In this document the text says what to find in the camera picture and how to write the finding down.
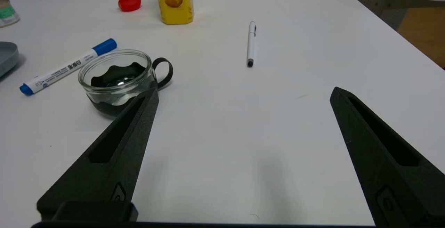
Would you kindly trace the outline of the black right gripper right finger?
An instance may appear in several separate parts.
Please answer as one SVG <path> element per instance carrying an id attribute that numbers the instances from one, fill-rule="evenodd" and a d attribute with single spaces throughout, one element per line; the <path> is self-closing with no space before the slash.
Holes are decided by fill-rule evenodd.
<path id="1" fill-rule="evenodd" d="M 335 87 L 338 126 L 377 227 L 443 227 L 445 176 L 356 95 Z"/>

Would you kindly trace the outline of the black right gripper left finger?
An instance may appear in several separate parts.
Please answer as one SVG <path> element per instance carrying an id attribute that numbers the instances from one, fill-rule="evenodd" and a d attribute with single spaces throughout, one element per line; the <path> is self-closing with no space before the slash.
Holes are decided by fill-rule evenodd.
<path id="1" fill-rule="evenodd" d="M 37 202 L 42 221 L 135 221 L 132 195 L 159 104 L 140 93 Z"/>

